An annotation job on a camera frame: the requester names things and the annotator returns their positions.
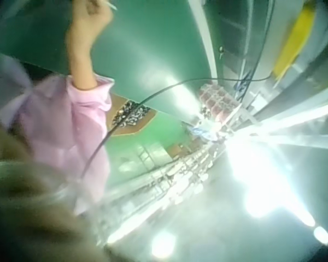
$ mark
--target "ceiling light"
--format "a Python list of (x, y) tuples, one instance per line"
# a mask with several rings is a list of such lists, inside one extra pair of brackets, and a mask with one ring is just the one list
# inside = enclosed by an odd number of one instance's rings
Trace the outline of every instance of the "ceiling light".
[(170, 257), (174, 251), (176, 237), (170, 233), (158, 234), (152, 242), (152, 255), (159, 259)]
[(315, 230), (313, 231), (313, 235), (316, 237), (316, 239), (319, 242), (328, 245), (328, 233), (324, 228), (316, 227)]

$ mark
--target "hand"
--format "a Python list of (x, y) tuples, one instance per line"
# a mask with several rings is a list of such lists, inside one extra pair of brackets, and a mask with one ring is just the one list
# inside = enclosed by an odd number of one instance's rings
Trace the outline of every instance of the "hand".
[(66, 34), (69, 69), (74, 86), (90, 90), (97, 86), (90, 51), (113, 14), (107, 0), (73, 0), (73, 20)]
[(66, 34), (69, 55), (89, 54), (103, 29), (112, 21), (108, 0), (73, 0), (72, 23)]

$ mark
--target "wire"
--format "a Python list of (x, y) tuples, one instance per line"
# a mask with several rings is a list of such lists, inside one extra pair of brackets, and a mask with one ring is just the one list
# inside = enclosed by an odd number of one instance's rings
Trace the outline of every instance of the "wire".
[[(261, 49), (260, 49), (259, 56), (257, 57), (256, 63), (255, 63), (255, 67), (254, 67), (254, 69), (253, 69), (253, 71), (252, 71), (252, 73), (251, 73), (251, 75), (250, 75), (250, 79), (252, 79), (252, 78), (254, 77), (254, 74), (255, 74), (255, 72), (256, 72), (257, 66), (258, 66), (259, 63), (260, 63), (261, 55), (262, 55), (262, 52), (263, 52), (263, 49), (264, 49), (264, 47), (265, 47), (265, 43), (266, 43), (266, 37), (267, 37), (267, 35), (268, 35), (268, 31), (270, 30), (271, 18), (273, 17), (273, 11), (274, 11), (275, 0), (270, 0), (270, 1), (272, 1), (272, 3), (271, 3), (271, 9), (269, 9), (270, 12), (268, 13), (268, 17), (267, 17), (268, 20), (267, 20), (267, 22), (266, 22), (265, 34), (264, 34), (264, 36), (263, 36), (263, 41), (262, 41), (262, 44), (261, 44)], [(249, 81), (248, 85), (245, 87), (243, 94), (242, 94), (240, 97), (238, 97), (238, 98), (236, 99), (236, 100), (239, 101), (240, 103), (243, 101), (243, 99), (244, 99), (244, 97), (245, 97), (245, 95), (246, 95), (246, 93), (247, 93), (247, 91), (248, 91), (248, 89), (249, 89), (250, 82), (251, 82), (251, 81)]]
[[(249, 80), (245, 80), (245, 81), (249, 81), (249, 82), (261, 82), (261, 81), (265, 81), (267, 79), (269, 79), (270, 76), (266, 77), (266, 78), (262, 78), (262, 79), (249, 79)], [(160, 95), (161, 93), (164, 93), (165, 91), (170, 90), (171, 88), (174, 88), (176, 86), (180, 86), (183, 85), (185, 83), (188, 82), (193, 82), (193, 81), (202, 81), (202, 80), (224, 80), (224, 81), (240, 81), (240, 79), (231, 79), (231, 78), (195, 78), (195, 79), (189, 79), (189, 80), (184, 80), (181, 81), (177, 84), (171, 85), (171, 86), (167, 86), (165, 88), (163, 88), (162, 90), (159, 90), (157, 92), (155, 92), (154, 94), (150, 95), (148, 98), (144, 99), (143, 101), (141, 101), (136, 108), (134, 108), (133, 110), (131, 110), (120, 122), (118, 122), (108, 133), (107, 135), (102, 139), (102, 141), (99, 143), (99, 145), (97, 146), (97, 148), (95, 149), (95, 151), (92, 153), (92, 155), (90, 156), (90, 158), (87, 160), (84, 170), (81, 173), (81, 178), (83, 178), (86, 174), (86, 172), (88, 171), (88, 169), (91, 166), (91, 163), (93, 161), (93, 159), (95, 158), (96, 154), (99, 152), (99, 150), (101, 149), (101, 147), (107, 142), (107, 140), (111, 137), (111, 135), (121, 126), (121, 124), (123, 124), (128, 118), (129, 116), (131, 116), (134, 112), (136, 112), (143, 104), (147, 103), (149, 100), (155, 98), (156, 96)]]

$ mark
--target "blurry object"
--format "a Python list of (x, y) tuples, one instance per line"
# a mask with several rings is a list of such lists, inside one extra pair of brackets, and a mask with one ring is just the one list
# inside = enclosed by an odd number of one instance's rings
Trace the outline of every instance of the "blurry object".
[(189, 154), (189, 150), (181, 144), (171, 145), (166, 149), (166, 151), (172, 159), (187, 156)]
[[(134, 101), (128, 101), (126, 104), (118, 111), (116, 116), (113, 118), (112, 125), (118, 124), (123, 118), (125, 118), (131, 110), (136, 108), (138, 106), (138, 103)], [(126, 119), (124, 123), (122, 123), (119, 127), (126, 127), (126, 126), (135, 126), (138, 124), (138, 122), (143, 119), (146, 114), (150, 111), (150, 108), (147, 106), (142, 105), (137, 111), (132, 113), (130, 117)]]
[(328, 245), (328, 232), (323, 227), (316, 227), (313, 231), (316, 239), (324, 245)]
[(46, 165), (0, 162), (0, 246), (10, 261), (107, 261), (73, 214), (69, 189)]
[(174, 251), (176, 237), (170, 233), (159, 233), (152, 242), (152, 255), (159, 259), (168, 258)]
[(213, 121), (223, 123), (239, 105), (223, 87), (205, 84), (200, 89), (200, 101), (211, 112)]
[[(135, 107), (137, 103), (129, 101), (116, 94), (110, 94), (112, 99), (112, 108), (107, 112), (107, 128), (111, 130), (122, 118)], [(140, 132), (156, 115), (156, 111), (146, 106), (141, 107), (137, 112), (124, 122), (121, 128), (118, 128), (113, 135), (130, 135)]]

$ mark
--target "pink shirt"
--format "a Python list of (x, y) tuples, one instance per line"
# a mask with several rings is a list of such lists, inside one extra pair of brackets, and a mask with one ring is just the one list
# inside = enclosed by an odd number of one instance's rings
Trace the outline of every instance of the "pink shirt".
[(53, 75), (27, 88), (0, 110), (5, 127), (14, 119), (21, 123), (36, 161), (79, 181), (94, 202), (102, 198), (110, 172), (106, 149), (100, 150), (85, 177), (80, 174), (107, 133), (106, 112), (112, 105), (109, 90), (114, 84), (113, 79), (96, 78), (95, 89), (81, 91), (73, 86), (70, 76)]

